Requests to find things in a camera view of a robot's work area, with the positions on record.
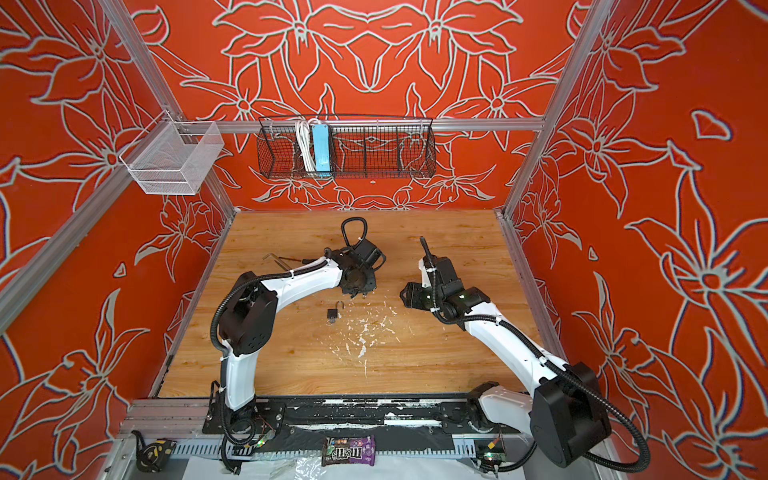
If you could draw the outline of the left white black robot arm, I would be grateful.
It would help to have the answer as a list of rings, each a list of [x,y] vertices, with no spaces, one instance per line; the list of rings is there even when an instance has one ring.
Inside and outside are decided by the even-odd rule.
[[[210,340],[221,354],[220,375],[212,382],[213,418],[222,430],[220,459],[226,471],[239,475],[242,463],[228,448],[250,447],[266,436],[269,424],[256,420],[254,380],[261,350],[272,337],[277,314],[289,305],[324,290],[339,288],[354,298],[376,289],[375,272],[386,256],[367,239],[368,223],[349,217],[340,225],[344,246],[281,273],[238,277],[215,310]]]

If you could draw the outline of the dark padlock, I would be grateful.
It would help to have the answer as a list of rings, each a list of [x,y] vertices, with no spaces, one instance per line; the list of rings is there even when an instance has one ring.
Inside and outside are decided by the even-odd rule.
[[[342,300],[337,301],[332,308],[329,308],[327,310],[328,323],[334,324],[338,319],[340,319],[341,313],[344,308],[345,308],[345,303]]]

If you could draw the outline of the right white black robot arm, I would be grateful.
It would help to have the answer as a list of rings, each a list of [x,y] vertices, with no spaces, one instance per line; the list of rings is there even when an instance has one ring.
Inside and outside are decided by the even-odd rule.
[[[482,342],[530,396],[522,401],[504,387],[489,384],[478,390],[475,400],[481,421],[530,436],[561,468],[580,458],[622,473],[640,473],[650,466],[647,440],[629,416],[603,396],[592,369],[570,364],[534,342],[484,292],[465,287],[449,258],[426,250],[419,271],[421,280],[407,283],[400,293],[404,306],[428,311],[442,324],[457,326]],[[634,440],[636,460],[619,462],[593,453],[611,436],[613,420]]]

